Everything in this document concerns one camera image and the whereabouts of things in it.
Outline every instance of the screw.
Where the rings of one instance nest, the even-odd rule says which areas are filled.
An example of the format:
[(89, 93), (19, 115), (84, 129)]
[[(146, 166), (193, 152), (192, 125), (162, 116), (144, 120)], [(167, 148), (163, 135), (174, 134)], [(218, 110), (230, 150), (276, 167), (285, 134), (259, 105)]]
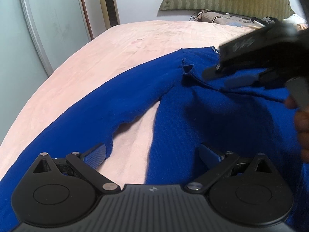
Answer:
[(217, 64), (217, 66), (216, 66), (216, 71), (219, 71), (220, 68), (221, 68), (221, 64)]
[(187, 185), (188, 189), (191, 189), (191, 190), (200, 190), (203, 185), (199, 182), (190, 182), (188, 185)]
[(109, 183), (105, 183), (102, 188), (104, 190), (108, 190), (108, 191), (112, 191), (112, 190), (115, 190), (117, 189), (118, 185), (114, 182), (109, 182)]

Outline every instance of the metal pin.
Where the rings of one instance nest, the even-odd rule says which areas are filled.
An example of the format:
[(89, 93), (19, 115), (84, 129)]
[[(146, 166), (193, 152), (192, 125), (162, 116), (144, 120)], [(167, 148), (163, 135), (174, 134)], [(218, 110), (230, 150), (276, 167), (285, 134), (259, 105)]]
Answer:
[(191, 189), (191, 190), (200, 190), (203, 185), (199, 182), (190, 182), (188, 185), (187, 185), (188, 189)]
[(116, 183), (113, 183), (113, 182), (109, 182), (109, 183), (105, 183), (102, 188), (104, 190), (107, 190), (107, 191), (113, 191), (113, 190), (116, 190), (118, 187), (118, 185)]

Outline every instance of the blue textured grip pad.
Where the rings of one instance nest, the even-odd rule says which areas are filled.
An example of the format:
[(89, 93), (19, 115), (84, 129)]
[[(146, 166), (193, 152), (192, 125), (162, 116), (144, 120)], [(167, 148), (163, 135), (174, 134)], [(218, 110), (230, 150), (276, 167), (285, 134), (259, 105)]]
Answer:
[(84, 162), (93, 169), (97, 169), (98, 166), (105, 160), (105, 158), (106, 146), (103, 144), (85, 156)]
[(199, 146), (199, 156), (209, 169), (213, 168), (222, 161), (219, 155), (203, 144)]

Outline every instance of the bed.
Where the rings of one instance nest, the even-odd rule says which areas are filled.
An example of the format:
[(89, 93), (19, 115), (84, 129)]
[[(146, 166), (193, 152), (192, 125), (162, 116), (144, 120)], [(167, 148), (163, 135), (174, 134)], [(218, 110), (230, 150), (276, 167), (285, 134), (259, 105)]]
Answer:
[[(279, 6), (275, 5), (276, 0), (261, 1), (163, 0), (159, 10), (211, 9), (260, 18), (268, 15), (280, 20), (294, 13), (289, 0), (279, 0)], [(24, 106), (0, 146), (0, 179), (40, 132), (106, 81), (180, 48), (218, 48), (252, 30), (195, 21), (148, 21), (112, 27), (64, 62)], [(100, 173), (121, 186), (144, 183), (158, 106), (159, 102), (133, 123), (119, 127), (112, 155), (98, 168)]]
[[(218, 47), (250, 31), (192, 21), (147, 21), (112, 27), (64, 62), (24, 106), (0, 146), (0, 179), (40, 132), (104, 82), (180, 48)], [(100, 173), (120, 186), (144, 183), (158, 106), (159, 102), (133, 123), (119, 127), (112, 155), (98, 168)]]

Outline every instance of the blue sweater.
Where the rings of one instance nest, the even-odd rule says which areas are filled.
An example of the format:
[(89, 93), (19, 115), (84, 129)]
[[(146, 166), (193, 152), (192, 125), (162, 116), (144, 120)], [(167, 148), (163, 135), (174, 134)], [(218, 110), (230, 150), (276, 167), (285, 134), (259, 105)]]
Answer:
[(226, 78), (203, 82), (202, 71), (217, 61), (214, 47), (181, 49), (118, 75), (71, 106), (21, 153), (0, 181), (0, 232), (18, 223), (10, 196), (39, 153), (65, 157), (103, 142), (109, 156), (118, 126), (132, 122), (158, 100), (147, 184), (185, 184), (203, 174), (207, 168), (196, 153), (202, 141), (240, 156), (263, 152), (295, 196), (287, 223), (297, 231), (309, 231), (308, 165), (300, 160), (295, 111), (282, 104), (287, 91), (227, 90)]

